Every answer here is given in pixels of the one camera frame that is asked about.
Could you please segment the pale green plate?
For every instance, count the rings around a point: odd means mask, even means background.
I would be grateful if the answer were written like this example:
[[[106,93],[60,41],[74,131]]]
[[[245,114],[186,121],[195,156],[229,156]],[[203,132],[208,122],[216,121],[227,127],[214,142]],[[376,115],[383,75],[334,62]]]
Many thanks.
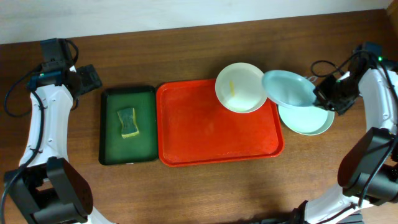
[[[334,122],[335,113],[316,106],[278,106],[282,122],[292,131],[315,136],[327,131]]]

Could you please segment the light blue plate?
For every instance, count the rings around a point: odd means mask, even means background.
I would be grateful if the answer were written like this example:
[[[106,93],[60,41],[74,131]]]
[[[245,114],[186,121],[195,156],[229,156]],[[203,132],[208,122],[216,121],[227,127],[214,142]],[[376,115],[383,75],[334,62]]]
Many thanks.
[[[304,108],[313,106],[315,85],[301,75],[285,70],[264,73],[262,86],[266,96],[279,106]]]

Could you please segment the yellow green sponge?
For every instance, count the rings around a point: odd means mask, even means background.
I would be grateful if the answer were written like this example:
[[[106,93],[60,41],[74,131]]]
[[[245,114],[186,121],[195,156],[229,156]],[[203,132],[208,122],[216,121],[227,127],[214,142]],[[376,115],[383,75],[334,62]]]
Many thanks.
[[[136,123],[136,111],[134,108],[124,108],[118,111],[121,122],[121,136],[123,139],[137,136],[139,129]]]

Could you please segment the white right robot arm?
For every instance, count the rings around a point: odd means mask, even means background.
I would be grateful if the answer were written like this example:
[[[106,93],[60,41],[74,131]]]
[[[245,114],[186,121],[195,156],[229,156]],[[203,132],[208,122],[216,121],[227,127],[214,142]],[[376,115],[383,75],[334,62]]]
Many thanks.
[[[363,208],[397,203],[397,64],[377,56],[345,62],[349,75],[329,74],[314,90],[315,106],[345,113],[362,96],[366,134],[343,158],[338,183],[295,208],[288,223],[361,223]]]

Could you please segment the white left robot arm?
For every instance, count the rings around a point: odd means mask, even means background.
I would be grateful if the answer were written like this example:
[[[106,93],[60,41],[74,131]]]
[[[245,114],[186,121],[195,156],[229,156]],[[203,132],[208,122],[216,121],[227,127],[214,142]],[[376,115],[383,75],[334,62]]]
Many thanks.
[[[26,75],[32,105],[29,138],[16,170],[4,175],[10,196],[27,223],[108,223],[94,207],[88,182],[68,161],[67,134],[73,96],[102,86],[92,65]]]

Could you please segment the dark green tray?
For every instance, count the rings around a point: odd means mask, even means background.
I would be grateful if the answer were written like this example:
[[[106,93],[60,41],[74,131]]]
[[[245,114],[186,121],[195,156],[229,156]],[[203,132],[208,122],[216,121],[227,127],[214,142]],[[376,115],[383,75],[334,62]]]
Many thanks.
[[[138,134],[122,137],[118,111],[134,108]],[[154,161],[158,158],[155,88],[108,88],[101,94],[99,163],[104,166]]]

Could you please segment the red plastic tray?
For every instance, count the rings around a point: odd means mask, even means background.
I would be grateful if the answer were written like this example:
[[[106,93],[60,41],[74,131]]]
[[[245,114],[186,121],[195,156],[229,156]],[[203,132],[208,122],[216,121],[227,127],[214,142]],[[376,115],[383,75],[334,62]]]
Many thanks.
[[[218,101],[215,82],[168,82],[157,89],[160,160],[182,167],[278,156],[285,141],[276,104],[267,100],[251,113],[234,113]]]

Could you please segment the cream white plate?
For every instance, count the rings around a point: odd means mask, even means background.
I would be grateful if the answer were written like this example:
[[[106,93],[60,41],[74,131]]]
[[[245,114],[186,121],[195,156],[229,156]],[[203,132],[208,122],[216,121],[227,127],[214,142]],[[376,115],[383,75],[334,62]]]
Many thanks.
[[[235,113],[251,113],[267,100],[262,86],[264,73],[249,63],[233,63],[218,74],[215,93],[219,102]]]

